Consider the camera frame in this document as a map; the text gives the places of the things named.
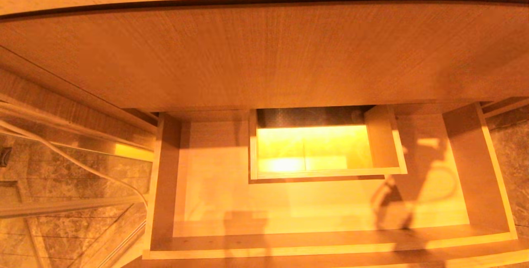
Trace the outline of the wooden upper vanity front panel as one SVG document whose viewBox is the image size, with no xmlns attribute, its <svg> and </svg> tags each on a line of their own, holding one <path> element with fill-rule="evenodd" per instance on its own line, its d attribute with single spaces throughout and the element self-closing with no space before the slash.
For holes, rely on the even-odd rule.
<svg viewBox="0 0 529 268">
<path fill-rule="evenodd" d="M 529 96 L 529 6 L 348 2 L 0 21 L 0 45 L 119 108 Z"/>
</svg>

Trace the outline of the glass shower screen pale frame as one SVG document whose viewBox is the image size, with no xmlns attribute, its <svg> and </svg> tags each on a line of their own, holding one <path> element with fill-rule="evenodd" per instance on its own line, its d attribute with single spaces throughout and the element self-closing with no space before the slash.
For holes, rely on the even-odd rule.
<svg viewBox="0 0 529 268">
<path fill-rule="evenodd" d="M 7 108 L 2 108 L 1 106 L 0 134 L 9 134 L 11 136 L 38 142 L 77 168 L 121 186 L 127 191 L 126 196 L 114 198 L 76 198 L 68 201 L 30 202 L 25 206 L 9 206 L 0 210 L 0 217 L 36 217 L 129 204 L 142 204 L 145 209 L 148 208 L 148 194 L 140 194 L 139 189 L 131 184 L 110 174 L 105 174 L 101 170 L 92 168 L 79 159 L 74 158 L 73 155 L 64 152 L 63 148 L 71 148 L 76 151 L 90 151 L 93 153 L 140 161 L 152 161 L 154 157 L 154 149 L 146 151 L 145 149 L 132 147 L 127 144 L 97 139 L 93 136 L 83 135 L 65 128 L 55 127 L 49 123 L 37 121 L 32 117 L 19 114 L 15 111 L 8 110 Z"/>
</svg>

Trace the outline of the wooden vanity side panel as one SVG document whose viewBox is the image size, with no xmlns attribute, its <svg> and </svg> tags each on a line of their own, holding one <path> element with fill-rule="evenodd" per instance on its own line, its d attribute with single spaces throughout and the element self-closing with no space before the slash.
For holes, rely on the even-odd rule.
<svg viewBox="0 0 529 268">
<path fill-rule="evenodd" d="M 155 124 L 0 46 L 0 106 L 83 135 L 151 151 Z"/>
</svg>

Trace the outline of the wooden vanity drawer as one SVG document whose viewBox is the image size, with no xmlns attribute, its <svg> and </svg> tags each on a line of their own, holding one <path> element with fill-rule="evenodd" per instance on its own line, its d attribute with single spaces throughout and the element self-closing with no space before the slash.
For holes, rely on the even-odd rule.
<svg viewBox="0 0 529 268">
<path fill-rule="evenodd" d="M 161 114 L 145 247 L 124 268 L 529 262 L 478 103 L 322 111 Z"/>
</svg>

